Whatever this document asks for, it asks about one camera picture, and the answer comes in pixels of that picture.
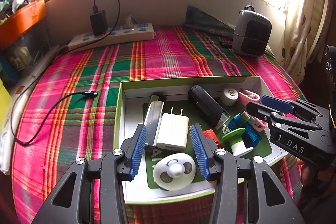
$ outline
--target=green mat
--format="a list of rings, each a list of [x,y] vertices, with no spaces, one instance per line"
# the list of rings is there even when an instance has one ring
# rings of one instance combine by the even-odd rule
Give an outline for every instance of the green mat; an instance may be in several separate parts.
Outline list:
[[[142,113],[144,117],[146,115],[147,107],[148,107],[148,103],[145,103],[142,106]],[[184,100],[184,101],[165,102],[164,107],[163,107],[163,113],[170,113],[170,110],[172,107],[173,107],[173,114],[176,114],[176,115],[180,115],[181,108],[183,108],[182,115],[189,117],[189,126],[195,123],[199,123],[203,131],[207,129],[213,129],[219,140],[221,140],[221,138],[224,136],[221,129],[216,131],[214,128],[211,128],[210,126],[208,126],[208,124],[199,116],[197,109],[190,101]],[[225,110],[231,115],[231,118],[233,118],[238,113],[243,112],[245,110],[245,107],[236,103],[231,107],[225,107]],[[266,157],[267,155],[272,153],[272,149],[267,139],[265,131],[259,132],[259,134],[262,137],[261,142],[253,149],[253,151],[243,156],[244,158],[251,159],[255,155]],[[231,147],[229,146],[228,143],[224,143],[224,147],[225,149],[231,152]],[[157,149],[157,148],[152,151],[145,150],[147,184],[149,188],[151,189],[159,188],[159,186],[154,182],[154,178],[153,178],[153,169],[154,169],[155,164],[159,162],[161,159],[169,155],[176,154],[176,153],[179,153],[179,152]],[[197,165],[197,160],[196,160],[196,156],[194,153],[193,144],[191,142],[190,134],[188,134],[187,148],[181,153],[186,153],[190,155],[196,163],[197,173],[192,183],[203,181],[204,177],[199,172],[199,168]]]

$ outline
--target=pink object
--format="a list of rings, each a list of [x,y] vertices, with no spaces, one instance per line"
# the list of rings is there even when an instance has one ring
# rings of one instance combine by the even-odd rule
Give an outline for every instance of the pink object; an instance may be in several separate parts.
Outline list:
[[[249,102],[255,102],[259,104],[259,100],[260,100],[260,96],[254,92],[248,91],[248,90],[244,90],[244,89],[240,89],[238,91],[238,100],[237,102],[240,103],[241,105],[246,106]],[[252,127],[258,131],[261,132],[263,131],[266,127],[268,127],[268,123],[259,120],[256,117],[252,118],[255,120],[255,124],[252,124]]]
[[[240,89],[238,91],[237,102],[240,103],[241,105],[246,106],[247,103],[249,102],[259,103],[259,100],[260,100],[260,96],[254,92],[244,90],[244,89]]]
[[[255,124],[252,124],[252,127],[256,131],[261,132],[261,131],[265,130],[266,127],[268,127],[268,123],[266,123],[265,121],[259,120],[258,118],[253,117],[253,116],[252,116],[252,118],[255,120]]]

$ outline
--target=bed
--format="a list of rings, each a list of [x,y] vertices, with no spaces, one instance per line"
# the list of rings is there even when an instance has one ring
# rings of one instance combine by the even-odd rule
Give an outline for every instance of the bed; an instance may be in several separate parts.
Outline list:
[[[157,78],[243,75],[261,76],[275,97],[304,99],[298,86],[274,58],[243,58],[221,47],[222,37],[185,27],[155,27],[154,40],[130,42],[69,53],[39,80],[22,115],[17,136],[30,139],[53,104],[64,95],[98,90],[95,100],[72,96],[47,119],[31,146],[15,144],[12,190],[21,223],[31,223],[69,165],[80,156],[101,158],[112,150],[119,83]],[[301,191],[296,158],[287,155],[273,166],[298,202]],[[99,181],[94,187],[94,219],[99,223]],[[243,192],[239,191],[239,223]],[[127,205],[129,223],[207,223],[213,195],[179,203]]]

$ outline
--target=white plug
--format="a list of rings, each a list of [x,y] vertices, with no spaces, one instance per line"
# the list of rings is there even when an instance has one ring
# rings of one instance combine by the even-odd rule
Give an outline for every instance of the white plug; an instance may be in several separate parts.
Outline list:
[[[182,116],[182,111],[183,109],[181,109],[180,115],[175,115],[172,114],[173,108],[171,108],[170,114],[164,113],[162,115],[156,142],[157,148],[173,151],[186,149],[189,118]]]
[[[134,24],[137,24],[137,21],[134,18],[134,16],[128,16],[126,17],[123,29],[132,29],[134,27]]]

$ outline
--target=orange container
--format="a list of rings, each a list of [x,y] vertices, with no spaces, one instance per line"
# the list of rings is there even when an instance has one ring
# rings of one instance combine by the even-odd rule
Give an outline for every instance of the orange container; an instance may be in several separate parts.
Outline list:
[[[46,17],[44,0],[34,1],[14,13],[0,25],[0,49],[4,49],[17,40],[20,35]]]

